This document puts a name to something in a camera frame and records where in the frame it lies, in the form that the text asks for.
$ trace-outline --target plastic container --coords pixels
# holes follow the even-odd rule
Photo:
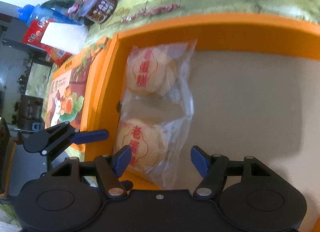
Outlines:
[[[95,23],[102,24],[113,14],[117,4],[117,0],[86,0],[79,7],[76,17],[86,17]]]
[[[320,60],[319,33],[319,25],[303,21],[230,13],[179,17],[115,34],[103,61],[100,79],[92,90],[94,100],[86,123],[87,130],[105,128],[110,136],[106,141],[86,146],[85,160],[112,153],[120,116],[117,108],[122,79],[132,46],[144,48],[194,38],[198,40],[196,50],[249,51]],[[155,185],[127,171],[121,179],[131,180],[135,189],[156,189]]]
[[[57,23],[79,24],[77,21],[71,20],[68,16],[53,9],[41,7],[40,4],[36,6],[28,4],[23,8],[19,8],[17,11],[20,13],[18,17],[19,20],[27,23],[27,26],[30,26],[33,20],[44,22],[51,18],[54,18]]]

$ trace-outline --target black clamp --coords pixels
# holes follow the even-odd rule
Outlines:
[[[303,195],[253,156],[230,161],[193,147],[191,161],[203,177],[193,195],[132,189],[118,180],[130,161],[129,146],[92,162],[71,157],[26,184],[14,202],[23,231],[294,232],[306,214]],[[84,176],[95,176],[98,188]],[[227,176],[241,182],[224,190]]]
[[[47,169],[51,162],[71,144],[85,144],[106,140],[107,130],[83,131],[74,128],[70,122],[64,122],[30,135],[23,144],[28,153],[40,153],[47,157]]]

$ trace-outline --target packaged pastry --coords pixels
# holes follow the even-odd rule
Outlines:
[[[188,88],[195,41],[133,47],[126,65],[114,153],[129,145],[128,171],[172,189],[193,116]]]
[[[116,152],[123,146],[131,147],[130,168],[147,172],[164,160],[168,141],[159,125],[146,124],[139,119],[121,121],[115,143]]]

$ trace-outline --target metal rivet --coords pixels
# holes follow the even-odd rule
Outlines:
[[[197,189],[197,194],[200,196],[209,196],[212,193],[212,190],[208,188]]]
[[[108,191],[111,196],[120,196],[124,193],[124,190],[121,188],[112,188]]]
[[[162,194],[158,194],[157,196],[156,196],[156,199],[163,199],[164,198],[164,196],[162,195]]]

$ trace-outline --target red chinese characters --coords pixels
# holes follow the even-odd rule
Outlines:
[[[135,140],[131,139],[129,143],[129,146],[131,147],[131,152],[132,152],[130,165],[134,166],[139,159],[135,156],[135,154],[138,152],[138,148],[140,144],[140,142],[137,140],[141,138],[141,127],[139,127],[138,125],[134,126],[131,131],[131,134],[133,136],[133,139]]]
[[[149,60],[149,59],[151,59],[151,56],[153,57],[152,49],[147,49],[147,51],[144,55],[144,58]]]
[[[141,134],[141,127],[138,127],[137,125],[132,129],[131,132],[132,136],[134,139],[139,140],[140,139],[140,134]]]
[[[139,147],[139,142],[135,140],[131,140],[129,143],[129,146],[131,147],[131,152],[133,154],[136,154]]]
[[[145,88],[147,85],[148,76],[139,74],[137,77],[137,87]]]
[[[149,72],[149,65],[150,65],[149,60],[141,62],[139,72],[140,73],[148,73]]]

